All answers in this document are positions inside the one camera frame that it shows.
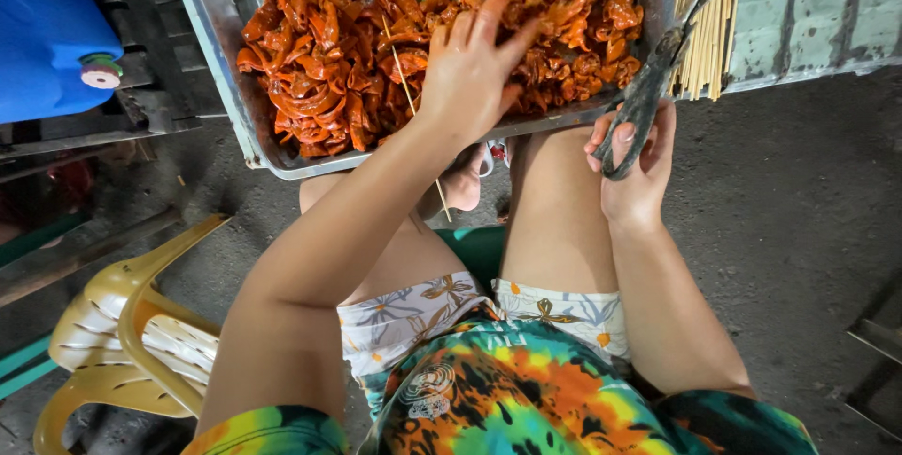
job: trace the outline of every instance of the scissors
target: scissors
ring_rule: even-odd
[[[623,180],[638,159],[655,122],[658,99],[664,92],[664,83],[670,80],[670,70],[679,63],[685,52],[685,45],[689,42],[693,30],[692,19],[707,2],[708,0],[689,0],[686,3],[676,16],[674,26],[664,32],[654,50],[648,55],[645,65],[638,70],[636,78],[622,92],[622,97],[618,97],[608,106],[605,113],[614,111],[617,104],[623,102],[623,107],[608,127],[604,141],[592,153],[592,157],[602,161],[602,173],[605,177],[614,181]],[[636,126],[636,135],[626,157],[615,168],[614,149],[611,146],[614,129],[626,122]]]

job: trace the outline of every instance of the aluminum tray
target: aluminum tray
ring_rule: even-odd
[[[290,157],[279,147],[268,118],[270,101],[253,77],[234,65],[242,47],[241,30],[263,0],[183,0],[197,33],[197,39],[217,82],[225,110],[250,168],[267,168],[285,180],[297,180],[348,170],[371,152],[350,151],[337,157],[304,159]],[[645,7],[643,40],[638,42],[638,58],[654,44],[673,19],[673,0],[638,0]],[[596,119],[614,97],[614,92],[598,94],[586,101],[554,108],[546,115],[529,119],[504,119],[483,139],[534,133],[557,127],[576,126]]]

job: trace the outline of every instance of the green plastic chair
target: green plastic chair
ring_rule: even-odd
[[[437,229],[442,240],[457,254],[482,287],[489,289],[502,268],[504,226]]]

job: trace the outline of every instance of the shirt sleeve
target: shirt sleeve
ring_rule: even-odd
[[[805,426],[776,407],[728,392],[683,392],[656,414],[670,419],[689,453],[723,455],[817,454]]]
[[[334,418],[303,405],[279,405],[222,422],[191,441],[182,455],[333,455],[348,450]]]

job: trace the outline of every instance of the fingernail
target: fingernail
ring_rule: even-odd
[[[619,129],[617,131],[617,137],[623,143],[632,141],[632,138],[636,135],[636,126],[630,124],[626,125],[626,127],[626,129]]]

